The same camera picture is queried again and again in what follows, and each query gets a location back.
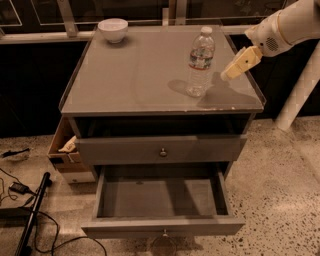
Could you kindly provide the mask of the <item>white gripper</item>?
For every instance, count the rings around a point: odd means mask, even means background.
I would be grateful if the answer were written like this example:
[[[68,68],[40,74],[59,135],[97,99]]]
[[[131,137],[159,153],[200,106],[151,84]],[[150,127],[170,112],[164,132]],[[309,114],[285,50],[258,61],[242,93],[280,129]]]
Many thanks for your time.
[[[254,46],[243,47],[221,72],[223,81],[233,80],[255,67],[262,57],[274,57],[293,47],[281,33],[280,12],[265,18],[245,31]]]

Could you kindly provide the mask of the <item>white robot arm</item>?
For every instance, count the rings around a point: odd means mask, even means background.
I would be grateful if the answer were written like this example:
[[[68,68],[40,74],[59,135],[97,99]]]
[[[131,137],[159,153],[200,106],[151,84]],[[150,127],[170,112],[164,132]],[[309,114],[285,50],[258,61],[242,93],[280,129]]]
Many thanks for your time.
[[[245,35],[252,45],[243,47],[221,72],[224,81],[239,77],[263,57],[275,57],[301,42],[319,39],[319,0],[298,0],[247,29]]]

